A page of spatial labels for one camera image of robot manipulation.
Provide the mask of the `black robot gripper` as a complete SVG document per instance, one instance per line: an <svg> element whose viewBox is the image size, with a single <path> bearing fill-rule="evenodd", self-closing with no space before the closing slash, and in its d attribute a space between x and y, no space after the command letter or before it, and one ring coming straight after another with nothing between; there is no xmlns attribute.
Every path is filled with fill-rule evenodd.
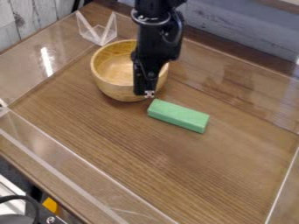
<svg viewBox="0 0 299 224"><path fill-rule="evenodd" d="M180 56L184 17L177 10L153 17L132 10L130 18L137 25L136 47L130 53L133 93L153 98L161 68Z"/></svg>

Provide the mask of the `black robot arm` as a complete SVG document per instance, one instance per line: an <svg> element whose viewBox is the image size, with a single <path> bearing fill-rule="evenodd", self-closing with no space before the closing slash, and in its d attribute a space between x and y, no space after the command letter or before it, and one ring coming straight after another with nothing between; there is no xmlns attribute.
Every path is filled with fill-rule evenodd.
<svg viewBox="0 0 299 224"><path fill-rule="evenodd" d="M162 66L181 51L184 17L177 7L186 0L134 0L130 18L137 24L133 62L133 93L153 98Z"/></svg>

